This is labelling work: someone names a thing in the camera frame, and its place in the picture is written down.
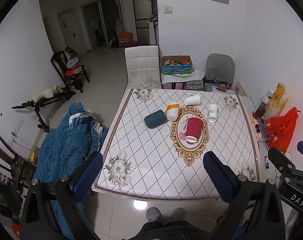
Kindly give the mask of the dark teal plastic cup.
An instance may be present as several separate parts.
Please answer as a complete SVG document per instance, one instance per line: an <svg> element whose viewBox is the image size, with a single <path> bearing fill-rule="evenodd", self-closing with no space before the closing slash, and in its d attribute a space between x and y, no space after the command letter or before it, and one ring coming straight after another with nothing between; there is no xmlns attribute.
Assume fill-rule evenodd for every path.
<svg viewBox="0 0 303 240"><path fill-rule="evenodd" d="M167 118L164 111L160 109L152 114L147 115L144 118L144 122L147 128L154 129L158 126L165 124L167 122Z"/></svg>

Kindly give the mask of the white printed paper cup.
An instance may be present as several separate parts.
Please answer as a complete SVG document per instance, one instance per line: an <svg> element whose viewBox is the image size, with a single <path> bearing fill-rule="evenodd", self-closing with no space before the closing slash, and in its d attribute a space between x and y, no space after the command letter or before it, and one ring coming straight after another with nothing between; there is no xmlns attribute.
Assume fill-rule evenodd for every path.
<svg viewBox="0 0 303 240"><path fill-rule="evenodd" d="M207 120L209 122L216 122L218 119L218 115L219 115L219 109L218 106L216 104L210 104L208 106L208 116L207 116Z"/></svg>

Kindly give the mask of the orange and white cup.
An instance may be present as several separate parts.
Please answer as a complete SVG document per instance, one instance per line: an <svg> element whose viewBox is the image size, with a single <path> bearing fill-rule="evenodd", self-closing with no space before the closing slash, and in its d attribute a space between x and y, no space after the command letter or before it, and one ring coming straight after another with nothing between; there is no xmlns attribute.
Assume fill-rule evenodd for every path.
<svg viewBox="0 0 303 240"><path fill-rule="evenodd" d="M168 121L176 121L179 116L180 105L177 102L171 102L165 111Z"/></svg>

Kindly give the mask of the grey slipper right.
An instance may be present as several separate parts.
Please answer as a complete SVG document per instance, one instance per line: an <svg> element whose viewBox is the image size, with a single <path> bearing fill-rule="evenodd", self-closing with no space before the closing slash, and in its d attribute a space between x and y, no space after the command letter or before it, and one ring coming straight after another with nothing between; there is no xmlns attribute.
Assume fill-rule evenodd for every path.
<svg viewBox="0 0 303 240"><path fill-rule="evenodd" d="M181 221L181 220L184 220L185 216L186 216L185 209L183 209L181 207L178 207L171 214L171 220L173 220L173 221Z"/></svg>

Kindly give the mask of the grey slipper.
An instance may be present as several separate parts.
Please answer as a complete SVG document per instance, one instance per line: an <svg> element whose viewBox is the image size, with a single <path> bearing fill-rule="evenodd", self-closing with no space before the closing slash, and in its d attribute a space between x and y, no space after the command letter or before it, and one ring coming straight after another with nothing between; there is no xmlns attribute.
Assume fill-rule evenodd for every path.
<svg viewBox="0 0 303 240"><path fill-rule="evenodd" d="M156 222L162 218L160 210L156 207L148 208L145 215L148 222Z"/></svg>
<svg viewBox="0 0 303 240"><path fill-rule="evenodd" d="M184 220L185 216L186 216L185 209L183 209L181 207L178 207L171 214L171 220L173 220L173 221L181 221L181 220Z"/></svg>

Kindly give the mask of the grey slipper left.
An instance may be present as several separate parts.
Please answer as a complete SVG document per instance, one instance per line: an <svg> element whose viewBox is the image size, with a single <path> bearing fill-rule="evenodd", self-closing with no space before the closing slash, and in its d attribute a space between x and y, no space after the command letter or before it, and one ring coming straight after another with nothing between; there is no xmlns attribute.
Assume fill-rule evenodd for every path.
<svg viewBox="0 0 303 240"><path fill-rule="evenodd" d="M160 210L156 207L148 208L145 215L148 222L156 222L162 218Z"/></svg>

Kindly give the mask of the dark wooden chair left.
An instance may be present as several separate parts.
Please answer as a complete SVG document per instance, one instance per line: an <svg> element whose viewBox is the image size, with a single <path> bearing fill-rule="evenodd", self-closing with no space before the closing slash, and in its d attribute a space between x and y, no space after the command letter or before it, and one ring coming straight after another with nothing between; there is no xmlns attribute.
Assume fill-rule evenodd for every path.
<svg viewBox="0 0 303 240"><path fill-rule="evenodd" d="M6 176L7 184L0 186L4 204L20 219L23 206L23 192L29 188L36 167L16 153L0 136L0 174Z"/></svg>

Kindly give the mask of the dark wooden chair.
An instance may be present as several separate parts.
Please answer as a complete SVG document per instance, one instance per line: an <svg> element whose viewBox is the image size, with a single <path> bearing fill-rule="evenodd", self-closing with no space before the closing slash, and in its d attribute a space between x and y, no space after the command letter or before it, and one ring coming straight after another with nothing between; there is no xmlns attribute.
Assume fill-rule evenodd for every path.
<svg viewBox="0 0 303 240"><path fill-rule="evenodd" d="M6 176L7 184L0 186L4 204L20 219L23 206L23 192L29 188L36 167L16 153L0 136L0 174Z"/></svg>
<svg viewBox="0 0 303 240"><path fill-rule="evenodd" d="M80 63L78 57L68 59L64 51L58 51L51 57L51 64L61 77L65 86L74 87L83 93L84 83L82 76L90 83L85 65Z"/></svg>

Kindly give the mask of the orange plastic bag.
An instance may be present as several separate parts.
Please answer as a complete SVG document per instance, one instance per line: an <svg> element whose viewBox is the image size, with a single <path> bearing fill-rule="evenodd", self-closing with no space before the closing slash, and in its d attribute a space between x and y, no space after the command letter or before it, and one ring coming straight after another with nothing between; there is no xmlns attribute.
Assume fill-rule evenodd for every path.
<svg viewBox="0 0 303 240"><path fill-rule="evenodd" d="M292 107L285 115L270 117L266 120L266 126L269 133L267 140L268 148L277 148L280 152L285 153L293 137L299 110Z"/></svg>

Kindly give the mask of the black folding stand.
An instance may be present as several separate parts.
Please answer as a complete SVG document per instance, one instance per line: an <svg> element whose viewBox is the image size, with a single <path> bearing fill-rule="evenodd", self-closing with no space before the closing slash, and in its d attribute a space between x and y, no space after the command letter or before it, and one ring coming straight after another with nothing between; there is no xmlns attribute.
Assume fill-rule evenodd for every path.
<svg viewBox="0 0 303 240"><path fill-rule="evenodd" d="M17 110L17 109L25 109L28 107L32 107L38 117L38 128L42 129L44 132L48 133L49 132L49 126L45 123L43 118L40 115L40 108L43 108L47 105L50 105L52 103L58 102L58 101L68 101L71 99L76 94L75 91L69 90L69 91L64 91L62 93L56 93L54 94L51 98L41 98L39 101L34 102L34 101L27 101L22 103L21 105L18 106L13 106L12 109Z"/></svg>

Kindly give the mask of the yellow snack bag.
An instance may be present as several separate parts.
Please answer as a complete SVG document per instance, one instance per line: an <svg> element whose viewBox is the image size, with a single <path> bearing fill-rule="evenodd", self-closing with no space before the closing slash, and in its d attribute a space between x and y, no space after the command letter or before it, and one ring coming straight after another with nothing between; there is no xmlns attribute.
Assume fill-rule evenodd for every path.
<svg viewBox="0 0 303 240"><path fill-rule="evenodd" d="M267 103L264 114L265 118L268 119L271 117L280 116L284 107L286 106L287 101L288 95L286 87L283 83L278 83L276 90Z"/></svg>

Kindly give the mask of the grey cushioned chair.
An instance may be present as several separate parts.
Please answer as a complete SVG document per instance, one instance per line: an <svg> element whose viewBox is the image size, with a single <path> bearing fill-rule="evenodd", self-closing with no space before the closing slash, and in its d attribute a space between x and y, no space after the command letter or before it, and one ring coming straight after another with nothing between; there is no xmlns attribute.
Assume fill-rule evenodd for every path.
<svg viewBox="0 0 303 240"><path fill-rule="evenodd" d="M224 54L210 54L206 63L206 74L203 80L205 91L211 92L212 86L224 85L227 89L232 87L234 79L234 61Z"/></svg>

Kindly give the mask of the cardboard box with items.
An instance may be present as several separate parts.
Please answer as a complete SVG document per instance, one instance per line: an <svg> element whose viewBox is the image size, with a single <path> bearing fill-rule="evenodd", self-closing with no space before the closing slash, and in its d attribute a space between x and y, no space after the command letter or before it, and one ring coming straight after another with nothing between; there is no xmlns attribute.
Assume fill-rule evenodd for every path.
<svg viewBox="0 0 303 240"><path fill-rule="evenodd" d="M163 56L161 63L162 74L192 74L192 60L188 55Z"/></svg>

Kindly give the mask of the white padded chair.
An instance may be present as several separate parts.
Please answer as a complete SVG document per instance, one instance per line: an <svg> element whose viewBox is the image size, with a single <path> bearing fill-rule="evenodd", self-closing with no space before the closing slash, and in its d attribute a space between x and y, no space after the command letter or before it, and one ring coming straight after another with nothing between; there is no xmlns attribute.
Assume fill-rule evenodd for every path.
<svg viewBox="0 0 303 240"><path fill-rule="evenodd" d="M127 89L160 89L160 58L157 45L129 47L124 50L128 76Z"/></svg>

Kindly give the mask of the white wall switch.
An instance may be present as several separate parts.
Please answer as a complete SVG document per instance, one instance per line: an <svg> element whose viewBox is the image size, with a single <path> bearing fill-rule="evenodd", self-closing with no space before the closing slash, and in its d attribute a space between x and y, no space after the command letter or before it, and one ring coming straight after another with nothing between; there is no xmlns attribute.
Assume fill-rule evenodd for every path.
<svg viewBox="0 0 303 240"><path fill-rule="evenodd" d="M173 7L172 6L165 5L163 9L164 9L165 14L172 14L173 13Z"/></svg>

